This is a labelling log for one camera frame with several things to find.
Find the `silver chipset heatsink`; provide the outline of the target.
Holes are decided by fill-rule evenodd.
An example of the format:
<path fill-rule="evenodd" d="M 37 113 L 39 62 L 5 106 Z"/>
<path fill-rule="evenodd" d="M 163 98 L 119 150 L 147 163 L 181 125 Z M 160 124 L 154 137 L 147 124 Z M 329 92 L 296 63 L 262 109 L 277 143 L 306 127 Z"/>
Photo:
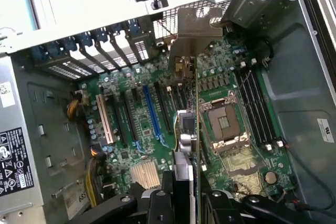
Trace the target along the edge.
<path fill-rule="evenodd" d="M 130 168 L 134 183 L 139 183 L 144 189 L 153 189 L 161 185 L 154 161 L 134 165 Z"/>

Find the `white power connector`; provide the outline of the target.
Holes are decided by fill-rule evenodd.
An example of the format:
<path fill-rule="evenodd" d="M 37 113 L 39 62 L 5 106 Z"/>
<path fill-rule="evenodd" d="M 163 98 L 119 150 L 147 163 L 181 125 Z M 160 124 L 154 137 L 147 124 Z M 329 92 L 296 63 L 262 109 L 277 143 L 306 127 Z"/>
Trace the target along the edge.
<path fill-rule="evenodd" d="M 81 105 L 88 106 L 90 104 L 89 95 L 86 90 L 76 90 L 72 93 L 72 97 L 78 100 Z"/>

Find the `grey power supply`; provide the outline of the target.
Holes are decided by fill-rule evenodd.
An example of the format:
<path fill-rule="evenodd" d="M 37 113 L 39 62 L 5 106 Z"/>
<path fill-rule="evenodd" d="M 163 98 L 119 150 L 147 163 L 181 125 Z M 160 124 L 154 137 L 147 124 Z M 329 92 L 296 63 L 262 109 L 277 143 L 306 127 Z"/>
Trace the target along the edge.
<path fill-rule="evenodd" d="M 0 224 L 46 224 L 18 75 L 0 58 Z"/>

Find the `blue slot latch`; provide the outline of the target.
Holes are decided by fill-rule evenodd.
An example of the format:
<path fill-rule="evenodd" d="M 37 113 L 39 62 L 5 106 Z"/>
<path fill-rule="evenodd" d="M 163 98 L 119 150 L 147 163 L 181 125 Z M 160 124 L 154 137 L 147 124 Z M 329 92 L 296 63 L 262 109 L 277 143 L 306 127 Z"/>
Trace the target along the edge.
<path fill-rule="evenodd" d="M 47 61 L 49 59 L 47 53 L 48 52 L 44 50 L 43 46 L 34 46 L 30 48 L 31 57 L 35 61 L 41 61 L 41 62 Z"/>
<path fill-rule="evenodd" d="M 112 38 L 115 36 L 120 35 L 121 31 L 123 30 L 123 26 L 121 23 L 116 23 L 110 26 L 110 35 Z"/>
<path fill-rule="evenodd" d="M 97 28 L 93 31 L 93 34 L 94 34 L 94 40 L 95 41 L 98 41 L 98 42 L 107 42 L 109 39 L 108 39 L 108 36 L 106 34 L 106 31 L 105 29 L 102 27 L 102 28 Z"/>
<path fill-rule="evenodd" d="M 84 33 L 80 33 L 78 35 L 78 40 L 79 40 L 80 47 L 83 49 L 93 46 L 92 38 L 88 31 Z"/>
<path fill-rule="evenodd" d="M 70 38 L 70 37 L 63 38 L 63 39 L 62 39 L 62 43 L 63 43 L 63 45 L 64 45 L 64 48 L 65 48 L 67 51 L 69 51 L 69 52 L 74 52 L 74 51 L 77 51 L 77 50 L 78 50 L 76 41 L 73 40 L 73 39 Z"/>
<path fill-rule="evenodd" d="M 140 27 L 137 19 L 129 19 L 129 31 L 132 36 L 137 36 L 140 33 Z"/>

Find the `CPU socket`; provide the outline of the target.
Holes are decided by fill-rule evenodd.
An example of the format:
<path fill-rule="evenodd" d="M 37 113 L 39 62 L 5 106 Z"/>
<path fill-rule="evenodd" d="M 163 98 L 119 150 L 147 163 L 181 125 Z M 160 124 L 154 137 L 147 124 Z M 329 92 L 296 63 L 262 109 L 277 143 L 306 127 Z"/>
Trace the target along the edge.
<path fill-rule="evenodd" d="M 235 105 L 237 105 L 235 95 L 201 104 L 200 112 L 207 116 L 212 130 L 212 142 L 230 140 L 242 134 Z"/>

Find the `coin cell battery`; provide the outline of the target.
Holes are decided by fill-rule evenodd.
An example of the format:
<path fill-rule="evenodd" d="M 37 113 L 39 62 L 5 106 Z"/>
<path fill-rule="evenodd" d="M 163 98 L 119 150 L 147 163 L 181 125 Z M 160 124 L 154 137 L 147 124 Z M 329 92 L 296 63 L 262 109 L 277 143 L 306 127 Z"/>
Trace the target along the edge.
<path fill-rule="evenodd" d="M 277 182 L 278 175 L 273 171 L 267 171 L 264 174 L 264 180 L 265 180 L 266 184 L 273 185 Z"/>

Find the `metal socket cover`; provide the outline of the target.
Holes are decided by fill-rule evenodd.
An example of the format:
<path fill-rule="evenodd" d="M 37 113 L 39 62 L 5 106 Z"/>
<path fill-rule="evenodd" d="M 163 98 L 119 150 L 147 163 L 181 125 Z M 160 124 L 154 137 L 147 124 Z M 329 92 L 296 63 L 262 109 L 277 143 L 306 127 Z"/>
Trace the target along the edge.
<path fill-rule="evenodd" d="M 251 134 L 244 132 L 242 135 L 235 136 L 230 140 L 221 140 L 219 142 L 211 142 L 210 146 L 215 155 L 220 154 L 226 150 L 231 150 L 234 147 L 249 145 Z"/>

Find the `long black expansion slot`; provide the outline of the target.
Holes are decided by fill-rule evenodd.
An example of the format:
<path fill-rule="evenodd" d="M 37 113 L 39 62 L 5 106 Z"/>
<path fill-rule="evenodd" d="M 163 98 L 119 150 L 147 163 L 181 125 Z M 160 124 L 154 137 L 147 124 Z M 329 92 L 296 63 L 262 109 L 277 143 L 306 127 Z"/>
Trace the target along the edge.
<path fill-rule="evenodd" d="M 129 126 L 130 126 L 130 132 L 131 132 L 131 135 L 132 135 L 132 138 L 133 138 L 133 142 L 137 142 L 138 141 L 138 135 L 137 135 L 137 130 L 136 130 L 136 127 L 135 127 L 135 122 L 134 122 L 133 114 L 132 114 L 132 111 L 131 111 L 128 96 L 127 96 L 125 91 L 121 92 L 121 96 L 123 98 L 123 102 L 124 102 Z"/>
<path fill-rule="evenodd" d="M 127 147 L 127 142 L 126 142 L 126 139 L 125 139 L 124 130 L 123 130 L 123 126 L 122 126 L 122 118 L 121 118 L 120 112 L 118 110 L 119 105 L 118 105 L 118 102 L 117 102 L 114 94 L 112 95 L 112 100 L 113 100 L 113 108 L 114 108 L 114 113 L 116 115 L 116 121 L 117 121 L 120 140 L 122 142 L 122 145 L 124 147 Z"/>
<path fill-rule="evenodd" d="M 167 109 L 166 109 L 166 106 L 164 104 L 161 89 L 160 89 L 160 85 L 159 85 L 158 82 L 154 82 L 154 88 L 155 88 L 155 92 L 156 92 L 156 95 L 157 95 L 157 98 L 158 98 L 158 101 L 159 101 L 159 105 L 160 105 L 160 108 L 161 108 L 161 111 L 162 111 L 162 115 L 163 115 L 166 130 L 169 134 L 171 134 L 172 129 L 171 129 L 171 126 L 170 126 Z"/>

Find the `green motherboard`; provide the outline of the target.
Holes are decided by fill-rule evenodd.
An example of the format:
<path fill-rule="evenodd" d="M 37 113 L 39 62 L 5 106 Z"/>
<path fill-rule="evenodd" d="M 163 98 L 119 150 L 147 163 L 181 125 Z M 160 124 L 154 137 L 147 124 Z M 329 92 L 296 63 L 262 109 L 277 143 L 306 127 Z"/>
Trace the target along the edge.
<path fill-rule="evenodd" d="M 83 110 L 87 117 L 88 131 L 91 140 L 91 154 L 104 152 L 107 155 L 106 170 L 102 176 L 113 193 L 123 193 L 134 183 L 130 168 L 134 165 L 154 161 L 162 183 L 163 173 L 174 168 L 174 152 L 177 150 L 174 122 L 178 110 L 186 106 L 185 91 L 181 84 L 175 82 L 175 76 L 167 69 L 168 54 L 163 52 L 155 60 L 145 64 L 102 74 L 91 80 L 79 83 L 79 90 L 86 90 L 90 104 Z M 199 124 L 201 141 L 201 171 L 205 174 L 211 187 L 232 192 L 237 199 L 248 194 L 258 194 L 276 201 L 283 201 L 286 194 L 295 188 L 293 175 L 285 147 L 274 147 L 270 152 L 256 145 L 246 108 L 234 74 L 235 70 L 248 71 L 258 68 L 257 60 L 247 51 L 241 37 L 225 37 L 214 42 L 199 56 L 197 60 L 197 90 L 199 106 Z M 281 137 L 274 112 L 268 101 L 266 90 L 261 83 L 262 92 L 275 127 L 276 134 Z M 154 82 L 160 85 L 162 98 L 167 109 L 172 133 L 166 130 L 162 111 L 155 92 Z M 154 135 L 154 127 L 142 87 L 147 85 L 155 107 L 160 126 L 162 142 Z M 131 89 L 137 88 L 141 102 L 135 103 Z M 138 141 L 133 142 L 126 110 L 121 96 L 125 91 L 133 114 Z M 104 134 L 96 95 L 105 96 L 115 143 L 108 144 Z M 120 140 L 112 95 L 119 105 L 127 147 Z M 215 155 L 210 143 L 213 141 L 212 130 L 206 115 L 200 112 L 201 104 L 223 97 L 235 95 L 236 115 L 241 134 L 251 134 L 249 145 L 234 147 Z M 278 180 L 273 185 L 266 184 L 264 174 L 273 171 Z"/>

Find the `white expansion slot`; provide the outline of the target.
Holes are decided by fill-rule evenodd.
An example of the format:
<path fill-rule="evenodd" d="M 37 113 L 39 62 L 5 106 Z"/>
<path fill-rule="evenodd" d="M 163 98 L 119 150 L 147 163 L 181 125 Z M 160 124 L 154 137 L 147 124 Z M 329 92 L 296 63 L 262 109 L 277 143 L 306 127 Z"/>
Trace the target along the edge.
<path fill-rule="evenodd" d="M 106 141 L 108 144 L 115 143 L 115 136 L 113 134 L 113 129 L 111 127 L 111 119 L 108 115 L 105 96 L 103 94 L 96 95 L 96 102 L 104 130 L 104 134 L 106 137 Z"/>

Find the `blue expansion slot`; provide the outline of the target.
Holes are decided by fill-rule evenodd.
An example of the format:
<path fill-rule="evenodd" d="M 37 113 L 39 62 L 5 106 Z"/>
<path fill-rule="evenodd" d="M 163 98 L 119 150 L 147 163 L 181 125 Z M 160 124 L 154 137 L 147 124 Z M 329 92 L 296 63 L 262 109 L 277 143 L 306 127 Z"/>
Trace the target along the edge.
<path fill-rule="evenodd" d="M 144 96 L 145 96 L 145 99 L 146 99 L 146 102 L 149 108 L 149 113 L 150 113 L 150 117 L 152 120 L 152 124 L 154 127 L 154 135 L 159 142 L 162 142 L 161 130 L 160 130 L 157 116 L 156 116 L 155 107 L 154 107 L 154 104 L 152 102 L 152 98 L 150 95 L 149 87 L 147 85 L 144 85 L 142 89 L 143 89 L 143 93 L 144 93 Z"/>

